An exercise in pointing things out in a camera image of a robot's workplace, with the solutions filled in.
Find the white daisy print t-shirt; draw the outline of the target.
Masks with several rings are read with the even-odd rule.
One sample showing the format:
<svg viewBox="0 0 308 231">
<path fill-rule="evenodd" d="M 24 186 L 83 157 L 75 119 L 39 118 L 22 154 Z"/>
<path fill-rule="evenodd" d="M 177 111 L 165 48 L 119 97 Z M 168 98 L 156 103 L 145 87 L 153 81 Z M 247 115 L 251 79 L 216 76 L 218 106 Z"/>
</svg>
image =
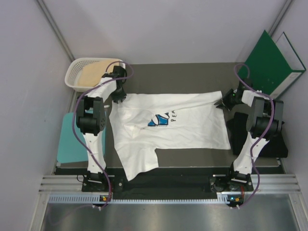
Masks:
<svg viewBox="0 0 308 231">
<path fill-rule="evenodd" d="M 113 103 L 109 121 L 127 180 L 159 167 L 156 149 L 229 150 L 224 113 L 215 106 L 221 98 L 221 91 L 131 93 Z"/>
</svg>

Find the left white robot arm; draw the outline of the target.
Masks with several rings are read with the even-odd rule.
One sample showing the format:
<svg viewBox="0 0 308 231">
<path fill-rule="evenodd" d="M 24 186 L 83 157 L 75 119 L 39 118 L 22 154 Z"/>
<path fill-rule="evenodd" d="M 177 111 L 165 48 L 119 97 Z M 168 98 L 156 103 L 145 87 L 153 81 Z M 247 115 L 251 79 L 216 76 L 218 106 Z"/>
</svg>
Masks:
<svg viewBox="0 0 308 231">
<path fill-rule="evenodd" d="M 103 134 L 107 124 L 104 109 L 105 100 L 111 96 L 116 103 L 126 98 L 123 83 L 127 71 L 120 65 L 111 73 L 104 73 L 99 84 L 85 91 L 77 100 L 74 122 L 80 129 L 85 142 L 78 141 L 86 148 L 88 168 L 83 180 L 83 192 L 111 192 L 111 182 L 106 173 L 103 156 Z"/>
</svg>

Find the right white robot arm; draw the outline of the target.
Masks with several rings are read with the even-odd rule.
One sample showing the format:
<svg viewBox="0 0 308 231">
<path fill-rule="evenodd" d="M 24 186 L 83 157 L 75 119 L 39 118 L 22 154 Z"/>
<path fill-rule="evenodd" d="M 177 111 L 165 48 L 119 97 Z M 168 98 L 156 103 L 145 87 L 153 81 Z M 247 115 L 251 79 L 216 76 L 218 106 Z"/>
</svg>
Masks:
<svg viewBox="0 0 308 231">
<path fill-rule="evenodd" d="M 236 91 L 230 90 L 218 102 L 217 108 L 231 110 L 237 104 L 251 108 L 246 122 L 247 138 L 238 157 L 231 164 L 226 176 L 214 177 L 211 183 L 215 192 L 251 191 L 251 173 L 260 152 L 282 130 L 284 103 L 273 100 L 252 89 L 250 79 L 241 80 Z"/>
</svg>

